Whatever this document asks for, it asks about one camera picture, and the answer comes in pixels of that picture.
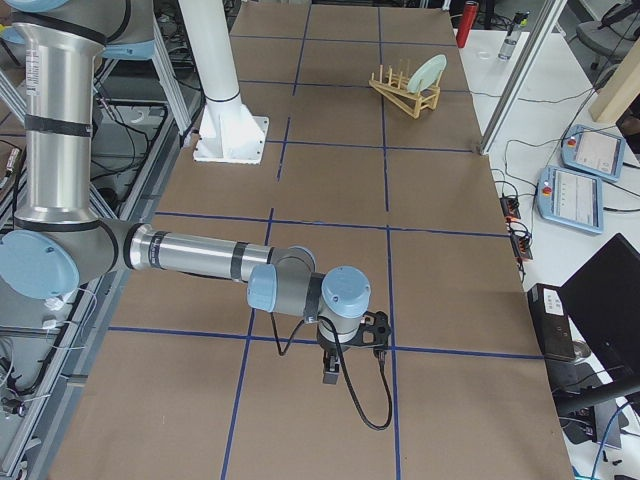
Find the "light green plate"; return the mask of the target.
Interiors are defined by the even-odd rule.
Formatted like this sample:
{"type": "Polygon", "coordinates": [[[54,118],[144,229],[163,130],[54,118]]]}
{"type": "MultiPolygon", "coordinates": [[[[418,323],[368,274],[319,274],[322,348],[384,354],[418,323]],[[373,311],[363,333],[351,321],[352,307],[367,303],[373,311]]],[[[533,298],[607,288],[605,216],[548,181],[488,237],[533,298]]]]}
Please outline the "light green plate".
{"type": "Polygon", "coordinates": [[[447,66],[444,54],[438,54],[422,64],[408,80],[406,90],[417,94],[433,85],[447,66]]]}

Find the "wooden dish rack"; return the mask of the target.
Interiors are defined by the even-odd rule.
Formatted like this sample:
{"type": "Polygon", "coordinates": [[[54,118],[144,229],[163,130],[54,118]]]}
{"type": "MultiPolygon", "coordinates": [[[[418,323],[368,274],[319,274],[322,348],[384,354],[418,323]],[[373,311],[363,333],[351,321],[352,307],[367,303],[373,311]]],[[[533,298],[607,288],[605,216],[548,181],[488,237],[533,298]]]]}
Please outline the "wooden dish rack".
{"type": "Polygon", "coordinates": [[[406,90],[408,80],[414,72],[409,72],[409,61],[400,62],[396,70],[391,66],[387,69],[380,66],[378,73],[371,74],[368,84],[410,117],[418,119],[423,110],[436,109],[441,92],[440,80],[444,71],[433,85],[417,94],[406,90]]]}

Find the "black desktop computer box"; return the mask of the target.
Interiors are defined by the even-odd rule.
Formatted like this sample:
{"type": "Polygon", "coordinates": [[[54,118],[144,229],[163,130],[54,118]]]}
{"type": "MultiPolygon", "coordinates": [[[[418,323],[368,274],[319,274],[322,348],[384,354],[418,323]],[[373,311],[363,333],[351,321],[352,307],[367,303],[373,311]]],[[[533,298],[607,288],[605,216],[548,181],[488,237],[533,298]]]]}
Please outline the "black desktop computer box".
{"type": "Polygon", "coordinates": [[[569,318],[556,286],[537,283],[527,292],[528,306],[541,353],[545,358],[573,362],[575,351],[569,318]]]}

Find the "orange black usb hub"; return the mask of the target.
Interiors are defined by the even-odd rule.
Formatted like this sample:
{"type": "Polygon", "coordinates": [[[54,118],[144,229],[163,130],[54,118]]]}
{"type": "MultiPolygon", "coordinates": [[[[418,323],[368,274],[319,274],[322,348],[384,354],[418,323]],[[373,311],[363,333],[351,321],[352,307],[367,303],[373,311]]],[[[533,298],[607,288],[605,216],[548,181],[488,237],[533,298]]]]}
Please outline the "orange black usb hub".
{"type": "Polygon", "coordinates": [[[519,199],[516,196],[501,196],[500,205],[507,221],[520,220],[519,199]]]}

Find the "black monitor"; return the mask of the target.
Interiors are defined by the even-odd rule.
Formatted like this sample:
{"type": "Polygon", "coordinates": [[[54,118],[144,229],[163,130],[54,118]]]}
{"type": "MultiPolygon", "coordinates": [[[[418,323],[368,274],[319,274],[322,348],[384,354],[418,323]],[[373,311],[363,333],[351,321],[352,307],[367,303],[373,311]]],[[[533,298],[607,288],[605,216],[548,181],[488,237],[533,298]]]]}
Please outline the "black monitor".
{"type": "Polygon", "coordinates": [[[639,399],[639,251],[612,236],[560,288],[563,307],[612,381],[556,399],[566,415],[618,397],[639,399]]]}

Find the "near teach pendant tablet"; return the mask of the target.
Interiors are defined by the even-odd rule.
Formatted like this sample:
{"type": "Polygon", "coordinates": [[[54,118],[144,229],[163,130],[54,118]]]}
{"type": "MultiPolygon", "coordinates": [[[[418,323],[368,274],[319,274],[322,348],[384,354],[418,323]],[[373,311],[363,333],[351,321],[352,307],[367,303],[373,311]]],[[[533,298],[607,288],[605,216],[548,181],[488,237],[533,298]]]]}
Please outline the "near teach pendant tablet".
{"type": "Polygon", "coordinates": [[[540,172],[536,203],[545,220],[591,234],[604,231],[603,182],[598,177],[545,167],[540,172]]]}

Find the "teach pendant tablet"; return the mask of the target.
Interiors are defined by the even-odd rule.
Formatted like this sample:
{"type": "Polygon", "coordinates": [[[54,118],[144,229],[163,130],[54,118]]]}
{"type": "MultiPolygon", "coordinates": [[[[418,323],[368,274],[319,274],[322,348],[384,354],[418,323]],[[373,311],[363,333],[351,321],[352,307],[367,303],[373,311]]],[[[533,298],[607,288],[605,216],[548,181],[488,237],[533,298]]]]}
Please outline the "teach pendant tablet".
{"type": "Polygon", "coordinates": [[[623,137],[577,124],[562,140],[561,159],[568,168],[617,182],[625,147],[623,137]]]}
{"type": "Polygon", "coordinates": [[[536,203],[545,220],[591,234],[604,231],[603,182],[598,177],[545,167],[540,172],[536,203]]]}

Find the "far teach pendant tablet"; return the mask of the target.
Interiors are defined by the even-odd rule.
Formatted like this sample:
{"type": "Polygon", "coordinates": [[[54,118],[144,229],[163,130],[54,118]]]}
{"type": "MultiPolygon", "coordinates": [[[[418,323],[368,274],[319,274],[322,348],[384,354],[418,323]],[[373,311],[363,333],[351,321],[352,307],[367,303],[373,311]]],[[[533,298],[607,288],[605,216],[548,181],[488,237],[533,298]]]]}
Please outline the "far teach pendant tablet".
{"type": "Polygon", "coordinates": [[[568,168],[617,182],[625,147],[623,137],[577,124],[562,140],[561,159],[568,168]]]}

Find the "clear water bottle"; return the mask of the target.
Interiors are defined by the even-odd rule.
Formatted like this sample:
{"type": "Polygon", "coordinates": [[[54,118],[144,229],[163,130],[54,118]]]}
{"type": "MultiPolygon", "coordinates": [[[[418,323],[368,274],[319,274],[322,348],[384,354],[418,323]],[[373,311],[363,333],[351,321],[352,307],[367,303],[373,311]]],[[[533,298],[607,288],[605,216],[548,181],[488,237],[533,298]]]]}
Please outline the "clear water bottle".
{"type": "Polygon", "coordinates": [[[528,23],[529,14],[529,11],[519,11],[515,13],[509,23],[500,51],[498,52],[497,58],[499,60],[508,61],[512,57],[522,30],[528,23]]]}

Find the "red cylinder bottle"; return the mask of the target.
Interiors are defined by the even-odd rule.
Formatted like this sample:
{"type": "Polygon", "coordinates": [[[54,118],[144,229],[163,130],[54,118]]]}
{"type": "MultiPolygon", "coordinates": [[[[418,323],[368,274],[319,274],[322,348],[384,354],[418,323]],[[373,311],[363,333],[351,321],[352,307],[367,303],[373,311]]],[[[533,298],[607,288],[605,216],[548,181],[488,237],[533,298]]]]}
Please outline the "red cylinder bottle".
{"type": "Polygon", "coordinates": [[[459,48],[464,48],[469,32],[476,20],[479,3],[477,1],[466,1],[462,10],[462,16],[456,33],[456,43],[459,48]]]}

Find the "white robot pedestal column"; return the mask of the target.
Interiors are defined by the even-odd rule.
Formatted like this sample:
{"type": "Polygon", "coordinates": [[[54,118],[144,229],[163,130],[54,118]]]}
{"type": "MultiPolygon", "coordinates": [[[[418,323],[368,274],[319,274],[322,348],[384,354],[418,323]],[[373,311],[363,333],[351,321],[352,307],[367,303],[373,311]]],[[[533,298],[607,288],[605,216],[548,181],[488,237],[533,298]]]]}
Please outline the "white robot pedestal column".
{"type": "Polygon", "coordinates": [[[206,104],[194,159],[258,164],[269,126],[241,98],[228,26],[220,1],[179,3],[206,104]]]}

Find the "aluminium frame rail structure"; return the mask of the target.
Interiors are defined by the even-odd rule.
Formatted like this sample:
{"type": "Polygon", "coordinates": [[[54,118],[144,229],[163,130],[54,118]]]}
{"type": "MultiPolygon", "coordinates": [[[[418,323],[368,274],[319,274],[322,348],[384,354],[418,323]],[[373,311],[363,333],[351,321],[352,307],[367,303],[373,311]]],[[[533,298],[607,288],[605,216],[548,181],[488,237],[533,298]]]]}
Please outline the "aluminium frame rail structure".
{"type": "Polygon", "coordinates": [[[27,179],[15,227],[1,240],[1,275],[29,301],[76,299],[55,337],[4,332],[11,363],[32,347],[41,354],[33,385],[5,394],[17,410],[1,475],[15,479],[26,468],[40,479],[68,424],[79,378],[103,343],[112,306],[106,284],[124,277],[125,238],[136,225],[117,218],[90,181],[94,63],[104,36],[36,13],[18,14],[15,26],[26,40],[27,179]]]}

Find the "wooden post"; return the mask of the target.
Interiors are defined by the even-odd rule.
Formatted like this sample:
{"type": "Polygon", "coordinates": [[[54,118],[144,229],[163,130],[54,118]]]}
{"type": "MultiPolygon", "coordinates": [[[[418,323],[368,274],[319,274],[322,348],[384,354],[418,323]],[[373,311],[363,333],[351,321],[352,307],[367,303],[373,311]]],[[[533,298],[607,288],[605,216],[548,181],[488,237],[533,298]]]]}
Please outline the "wooden post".
{"type": "Polygon", "coordinates": [[[617,67],[589,111],[598,123],[614,123],[639,95],[639,2],[608,11],[597,23],[593,41],[617,67]]]}

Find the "aluminium frame post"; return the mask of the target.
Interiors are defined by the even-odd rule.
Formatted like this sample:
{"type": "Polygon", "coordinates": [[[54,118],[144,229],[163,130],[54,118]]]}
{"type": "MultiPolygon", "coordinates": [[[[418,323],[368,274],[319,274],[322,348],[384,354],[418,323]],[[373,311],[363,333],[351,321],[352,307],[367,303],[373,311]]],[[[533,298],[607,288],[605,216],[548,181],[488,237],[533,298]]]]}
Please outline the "aluminium frame post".
{"type": "Polygon", "coordinates": [[[481,155],[489,153],[500,130],[506,124],[545,39],[552,32],[566,4],[567,0],[548,0],[544,3],[478,145],[478,152],[481,155]]]}

